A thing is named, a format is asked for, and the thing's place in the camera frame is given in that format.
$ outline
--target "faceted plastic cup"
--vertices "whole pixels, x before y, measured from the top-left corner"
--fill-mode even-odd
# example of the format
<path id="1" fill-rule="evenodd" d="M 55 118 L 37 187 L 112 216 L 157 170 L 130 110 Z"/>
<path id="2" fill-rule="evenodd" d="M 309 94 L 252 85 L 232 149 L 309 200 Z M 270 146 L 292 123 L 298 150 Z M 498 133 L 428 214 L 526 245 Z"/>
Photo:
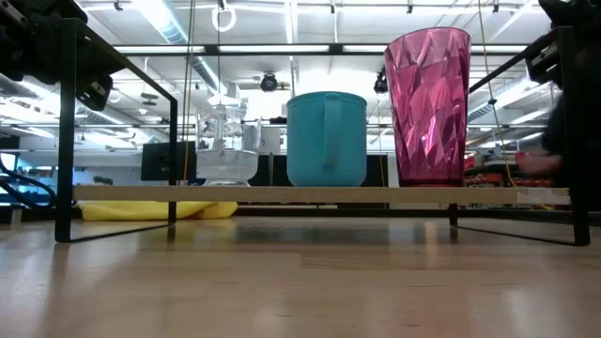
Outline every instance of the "faceted plastic cup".
<path id="1" fill-rule="evenodd" d="M 401 186 L 459 186 L 466 147 L 470 35 L 429 28 L 384 53 Z"/>

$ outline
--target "wooden shelf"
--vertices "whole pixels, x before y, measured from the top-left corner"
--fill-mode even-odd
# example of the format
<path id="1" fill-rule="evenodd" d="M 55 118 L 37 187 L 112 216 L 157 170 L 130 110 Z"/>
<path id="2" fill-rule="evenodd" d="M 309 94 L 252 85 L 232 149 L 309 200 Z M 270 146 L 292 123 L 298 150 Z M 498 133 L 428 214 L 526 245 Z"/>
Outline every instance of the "wooden shelf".
<path id="1" fill-rule="evenodd" d="M 491 203 L 569 205 L 567 189 L 547 188 L 289 188 L 73 187 L 78 201 L 234 201 L 321 203 Z"/>

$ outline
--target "fluorescent light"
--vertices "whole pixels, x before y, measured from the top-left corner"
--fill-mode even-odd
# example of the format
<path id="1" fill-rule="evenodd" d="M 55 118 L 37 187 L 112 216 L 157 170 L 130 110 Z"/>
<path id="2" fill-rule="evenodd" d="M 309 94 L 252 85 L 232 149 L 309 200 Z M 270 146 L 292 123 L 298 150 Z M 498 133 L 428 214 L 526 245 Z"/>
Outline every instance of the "fluorescent light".
<path id="1" fill-rule="evenodd" d="M 115 46 L 115 49 L 123 54 L 182 54 L 188 52 L 186 45 L 165 46 Z M 192 46 L 192 53 L 204 53 L 204 46 Z"/>
<path id="2" fill-rule="evenodd" d="M 536 117 L 538 117 L 538 116 L 540 116 L 540 115 L 544 115 L 544 114 L 546 114 L 546 113 L 548 113 L 548 108 L 546 108 L 546 109 L 541 109 L 541 110 L 539 110 L 539 111 L 532 112 L 532 113 L 530 113 L 530 114 L 526 114 L 526 115 L 524 115 L 524 116 L 522 116 L 522 117 L 518 117 L 518 118 L 516 118 L 515 120 L 513 120 L 513 121 L 511 121 L 511 122 L 509 122 L 509 123 L 510 123 L 510 124 L 518 124 L 518 123 L 523 123 L 523 122 L 526 122 L 526 121 L 532 121 L 532 120 L 534 120 Z"/>
<path id="3" fill-rule="evenodd" d="M 468 125 L 468 129 L 476 129 L 476 128 L 497 128 L 497 125 L 487 125 L 487 124 L 477 124 L 477 125 Z"/>
<path id="4" fill-rule="evenodd" d="M 45 130 L 41 130 L 39 128 L 34 128 L 34 127 L 30 127 L 28 129 L 21 129 L 21 128 L 17 128 L 17 127 L 12 127 L 15 131 L 20 131 L 20 132 L 26 132 L 26 133 L 30 133 L 36 136 L 41 136 L 41 137 L 46 137 L 46 138 L 54 138 L 54 135 L 52 135 L 51 133 L 45 131 Z"/>
<path id="5" fill-rule="evenodd" d="M 292 17 L 290 16 L 290 6 L 292 0 L 285 0 L 284 8 L 286 13 L 284 14 L 284 22 L 285 22 L 285 40 L 287 43 L 293 43 L 292 40 Z"/>
<path id="6" fill-rule="evenodd" d="M 535 138 L 537 138 L 537 137 L 540 137 L 542 134 L 543 134 L 542 132 L 536 132 L 536 133 L 534 133 L 534 134 L 532 134 L 532 135 L 528 135 L 528 136 L 526 136 L 526 137 L 523 137 L 523 138 L 519 139 L 519 141 L 528 141 L 528 140 L 532 140 L 532 139 L 535 139 Z"/>
<path id="7" fill-rule="evenodd" d="M 171 11 L 162 0 L 131 0 L 155 28 L 162 31 L 172 23 Z"/>
<path id="8" fill-rule="evenodd" d="M 368 14 L 396 14 L 396 15 L 459 15 L 473 14 L 478 12 L 478 8 L 433 8 L 425 6 L 414 6 L 413 13 L 408 14 L 408 6 L 342 6 L 337 8 L 343 13 L 355 13 L 361 15 Z"/>
<path id="9" fill-rule="evenodd" d="M 520 53 L 526 49 L 527 45 L 486 45 L 488 53 Z M 472 45 L 472 53 L 483 53 L 485 50 L 483 45 Z"/>
<path id="10" fill-rule="evenodd" d="M 240 9 L 240 10 L 248 10 L 255 12 L 263 12 L 263 13 L 276 13 L 276 14 L 286 14 L 285 7 L 275 7 L 271 6 L 248 6 L 248 5 L 238 5 L 232 4 L 229 5 L 231 8 Z M 331 14 L 329 6 L 303 6 L 302 8 L 292 8 L 290 9 L 292 14 Z"/>
<path id="11" fill-rule="evenodd" d="M 107 136 L 96 132 L 90 132 L 85 135 L 85 138 L 94 142 L 95 144 L 111 147 L 133 147 L 131 143 L 115 138 L 113 136 Z"/>
<path id="12" fill-rule="evenodd" d="M 107 120 L 109 120 L 109 121 L 111 121 L 111 122 L 113 122 L 115 124 L 123 124 L 123 122 L 119 121 L 116 118 L 110 117 L 110 116 L 108 116 L 107 114 L 105 114 L 103 112 L 97 112 L 97 111 L 93 111 L 93 110 L 91 110 L 90 112 L 92 112 L 92 113 L 94 113 L 94 114 L 96 114 L 96 115 L 98 115 L 98 116 L 100 116 L 100 117 L 102 117 L 104 119 L 107 119 Z"/>
<path id="13" fill-rule="evenodd" d="M 223 53 L 327 53 L 330 46 L 326 45 L 246 45 L 220 46 Z"/>
<path id="14" fill-rule="evenodd" d="M 106 128 L 99 128 L 99 131 L 104 131 L 104 132 L 107 132 L 107 133 L 110 133 L 110 134 L 113 134 L 113 135 L 115 135 L 115 132 L 114 132 L 114 131 L 107 130 Z"/>
<path id="15" fill-rule="evenodd" d="M 504 144 L 507 146 L 509 144 L 512 144 L 515 141 L 516 140 L 505 140 Z M 501 145 L 501 140 L 485 142 L 485 143 L 482 143 L 481 145 L 479 145 L 478 147 L 491 148 L 491 147 L 495 147 L 497 145 L 499 145 L 499 146 Z"/>
<path id="16" fill-rule="evenodd" d="M 342 46 L 344 53 L 384 53 L 387 45 L 345 45 Z"/>
<path id="17" fill-rule="evenodd" d="M 44 115 L 31 109 L 25 109 L 22 106 L 7 101 L 6 104 L 0 105 L 0 115 L 10 117 L 15 120 L 25 122 L 57 122 L 58 120 L 50 115 Z"/>
<path id="18" fill-rule="evenodd" d="M 228 106 L 232 106 L 232 105 L 240 106 L 239 100 L 227 97 L 225 95 L 220 95 L 220 94 L 210 97 L 207 100 L 207 102 L 210 105 L 223 104 L 223 105 L 228 105 Z"/>
<path id="19" fill-rule="evenodd" d="M 21 81 L 19 82 L 19 85 L 24 86 L 25 88 L 31 90 L 32 92 L 36 93 L 36 95 L 38 95 L 41 98 L 45 98 L 53 93 L 50 92 L 50 90 L 43 88 L 37 84 L 32 84 L 30 82 L 27 81 Z"/>
<path id="20" fill-rule="evenodd" d="M 511 103 L 522 100 L 531 94 L 537 93 L 545 86 L 548 86 L 548 84 L 538 84 L 530 81 L 528 76 L 523 76 L 520 79 L 511 82 L 507 86 L 508 87 L 505 90 L 497 90 L 497 92 L 500 93 L 496 94 L 495 97 L 497 100 L 495 107 L 497 109 L 503 108 Z M 468 116 L 487 106 L 489 106 L 488 99 L 482 101 L 482 103 L 475 108 L 470 109 L 468 111 Z"/>

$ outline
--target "ceiling light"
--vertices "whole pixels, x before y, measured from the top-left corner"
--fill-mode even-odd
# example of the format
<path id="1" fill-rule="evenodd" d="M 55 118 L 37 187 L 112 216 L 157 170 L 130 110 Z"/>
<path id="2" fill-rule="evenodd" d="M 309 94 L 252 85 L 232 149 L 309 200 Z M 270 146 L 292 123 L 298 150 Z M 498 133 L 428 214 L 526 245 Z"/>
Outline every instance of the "ceiling light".
<path id="1" fill-rule="evenodd" d="M 340 12 L 366 14 L 401 14 L 401 15 L 459 15 L 477 13 L 478 8 L 435 8 L 429 6 L 414 6 L 408 12 L 409 6 L 342 6 Z"/>
<path id="2" fill-rule="evenodd" d="M 284 23 L 285 23 L 285 40 L 287 43 L 293 43 L 292 40 L 292 17 L 290 17 L 290 3 L 291 0 L 285 0 L 284 2 Z"/>
<path id="3" fill-rule="evenodd" d="M 131 0 L 146 19 L 159 30 L 172 24 L 171 10 L 162 0 Z"/>
<path id="4" fill-rule="evenodd" d="M 544 114 L 546 114 L 546 113 L 548 113 L 548 108 L 546 108 L 546 109 L 541 109 L 541 110 L 539 110 L 539 111 L 536 111 L 536 112 L 532 112 L 532 113 L 526 114 L 526 115 L 524 115 L 524 116 L 522 116 L 522 117 L 518 117 L 518 118 L 516 118 L 515 120 L 513 120 L 513 121 L 511 121 L 511 122 L 509 122 L 509 123 L 510 123 L 510 124 L 519 124 L 519 123 L 523 123 L 523 122 L 526 122 L 526 121 L 532 121 L 532 120 L 534 120 L 536 117 L 538 117 L 538 116 L 541 116 L 541 115 L 544 115 Z"/>
<path id="5" fill-rule="evenodd" d="M 218 105 L 218 104 L 222 104 L 222 105 L 226 105 L 226 106 L 240 106 L 239 100 L 227 97 L 222 94 L 217 94 L 217 95 L 212 96 L 211 98 L 209 98 L 207 100 L 207 102 L 208 102 L 208 104 L 213 105 L 213 106 Z"/>
<path id="6" fill-rule="evenodd" d="M 532 134 L 532 135 L 528 135 L 528 136 L 526 136 L 526 137 L 523 137 L 523 138 L 519 139 L 519 141 L 528 141 L 528 140 L 532 140 L 532 139 L 535 139 L 535 138 L 537 138 L 537 137 L 540 137 L 542 134 L 543 134 L 542 132 L 536 132 L 536 133 L 534 133 L 534 134 Z"/>
<path id="7" fill-rule="evenodd" d="M 106 132 L 106 133 L 110 133 L 110 134 L 112 134 L 112 135 L 115 135 L 115 132 L 114 132 L 114 131 L 107 130 L 106 128 L 99 128 L 99 131 L 104 131 L 104 132 Z"/>
<path id="8" fill-rule="evenodd" d="M 330 46 L 325 45 L 246 45 L 220 46 L 223 53 L 327 53 Z"/>
<path id="9" fill-rule="evenodd" d="M 497 110 L 518 100 L 522 100 L 531 94 L 537 93 L 542 88 L 548 86 L 548 84 L 538 84 L 530 81 L 530 78 L 527 76 L 522 77 L 520 80 L 515 80 L 515 82 L 516 84 L 508 84 L 508 86 L 510 85 L 511 87 L 508 87 L 505 90 L 497 90 L 498 94 L 495 96 L 495 99 L 497 100 L 495 103 L 495 108 Z M 489 105 L 490 104 L 488 103 L 488 100 L 483 100 L 481 104 L 475 105 L 474 108 L 468 111 L 468 116 L 480 111 L 485 107 L 488 107 Z"/>
<path id="10" fill-rule="evenodd" d="M 38 95 L 40 98 L 45 98 L 48 95 L 51 95 L 53 93 L 50 92 L 50 90 L 43 88 L 37 84 L 32 84 L 30 82 L 27 81 L 21 81 L 19 82 L 19 85 L 24 86 L 25 88 L 31 90 L 32 92 L 36 93 L 36 95 Z"/>
<path id="11" fill-rule="evenodd" d="M 0 106 L 0 115 L 13 118 L 19 121 L 33 122 L 33 123 L 44 123 L 44 122 L 56 122 L 57 119 L 50 115 L 44 115 L 31 109 L 25 109 L 22 106 L 7 101 L 5 104 Z"/>
<path id="12" fill-rule="evenodd" d="M 186 45 L 164 45 L 164 46 L 115 46 L 122 54 L 187 54 Z M 192 53 L 204 53 L 204 46 L 192 46 Z"/>
<path id="13" fill-rule="evenodd" d="M 520 53 L 526 49 L 527 45 L 486 45 L 487 53 Z M 483 45 L 472 45 L 472 53 L 483 53 Z"/>
<path id="14" fill-rule="evenodd" d="M 25 129 L 13 127 L 13 129 L 15 131 L 26 132 L 26 133 L 30 133 L 30 134 L 33 134 L 33 135 L 36 135 L 36 136 L 41 136 L 41 137 L 46 137 L 46 138 L 54 138 L 54 135 L 52 135 L 51 133 L 49 133 L 49 132 L 47 132 L 45 130 L 41 130 L 39 128 L 30 127 L 30 128 L 28 128 L 28 129 L 25 130 Z"/>
<path id="15" fill-rule="evenodd" d="M 509 144 L 512 144 L 513 142 L 515 142 L 516 140 L 504 140 L 504 144 L 507 146 Z M 491 147 L 495 147 L 497 145 L 501 145 L 501 141 L 490 141 L 490 142 L 485 142 L 482 143 L 481 145 L 479 145 L 478 147 L 483 147 L 483 148 L 491 148 Z"/>
<path id="16" fill-rule="evenodd" d="M 85 135 L 85 138 L 95 144 L 103 145 L 103 146 L 111 146 L 111 147 L 133 147 L 131 143 L 127 141 L 123 141 L 119 138 L 115 138 L 112 136 L 107 136 L 104 134 L 90 132 Z"/>
<path id="17" fill-rule="evenodd" d="M 384 53 L 387 45 L 345 45 L 342 46 L 344 53 Z"/>
<path id="18" fill-rule="evenodd" d="M 476 128 L 497 128 L 496 125 L 487 125 L 487 124 L 477 124 L 477 125 L 468 125 L 468 129 L 476 129 Z"/>

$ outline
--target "cable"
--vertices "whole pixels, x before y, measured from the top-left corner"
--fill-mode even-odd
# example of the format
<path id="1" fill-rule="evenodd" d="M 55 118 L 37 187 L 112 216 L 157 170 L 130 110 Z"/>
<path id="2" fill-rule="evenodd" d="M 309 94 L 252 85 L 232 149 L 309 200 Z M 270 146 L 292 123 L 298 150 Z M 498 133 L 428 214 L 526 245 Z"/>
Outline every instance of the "cable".
<path id="1" fill-rule="evenodd" d="M 51 208 L 56 205 L 56 193 L 54 193 L 54 191 L 50 187 L 48 187 L 47 185 L 45 185 L 41 182 L 36 181 L 35 179 L 29 178 L 29 177 L 24 177 L 22 175 L 11 172 L 2 163 L 1 156 L 0 156 L 0 171 L 7 174 L 9 177 L 16 178 L 16 179 L 19 179 L 20 181 L 27 182 L 27 183 L 30 183 L 30 184 L 33 184 L 35 186 L 42 188 L 44 191 L 46 191 L 48 193 L 48 197 L 50 198 L 47 205 L 40 205 L 36 202 L 31 201 L 27 197 L 25 197 L 22 192 L 18 192 L 16 190 L 14 190 L 10 186 L 10 184 L 8 184 L 8 182 L 6 182 L 5 180 L 0 179 L 0 187 L 2 189 L 4 189 L 12 198 L 16 199 L 18 202 L 20 202 L 28 207 L 31 207 L 31 208 Z"/>
<path id="2" fill-rule="evenodd" d="M 186 69 L 184 73 L 184 104 L 183 114 L 181 123 L 181 139 L 184 143 L 184 168 L 183 168 L 183 181 L 186 184 L 186 178 L 188 176 L 188 153 L 189 146 L 186 136 L 188 135 L 188 129 L 186 128 L 186 122 L 190 120 L 190 102 L 191 102 L 191 91 L 192 91 L 192 67 L 193 61 L 193 44 L 194 44 L 194 21 L 196 18 L 196 0 L 190 0 L 190 23 L 188 26 L 188 44 L 186 51 Z"/>
<path id="3" fill-rule="evenodd" d="M 384 182 L 384 165 L 382 164 L 382 137 L 384 135 L 382 135 L 382 131 L 380 131 L 381 123 L 382 122 L 380 120 L 380 113 L 379 113 L 379 108 L 378 108 L 379 176 L 380 176 L 380 179 L 382 180 L 382 187 L 386 187 L 386 182 Z"/>
<path id="4" fill-rule="evenodd" d="M 478 0 L 478 19 L 480 21 L 480 32 L 482 33 L 482 48 L 484 50 L 485 55 L 485 68 L 486 68 L 486 76 L 490 74 L 488 68 L 488 55 L 486 52 L 486 38 L 485 38 L 485 24 L 482 20 L 482 0 Z M 503 131 L 501 128 L 501 124 L 499 123 L 499 117 L 497 116 L 497 108 L 495 107 L 495 98 L 492 91 L 492 84 L 490 81 L 487 83 L 488 85 L 488 93 L 490 94 L 490 105 L 492 105 L 492 112 L 495 115 L 495 122 L 497 123 L 497 131 L 499 132 L 499 137 L 501 138 L 501 154 L 503 156 L 503 160 L 505 162 L 505 170 L 507 170 L 507 178 L 509 179 L 509 183 L 513 187 L 516 187 L 516 183 L 511 177 L 511 169 L 509 169 L 509 162 L 507 161 L 507 154 L 505 153 L 505 140 L 503 139 Z"/>

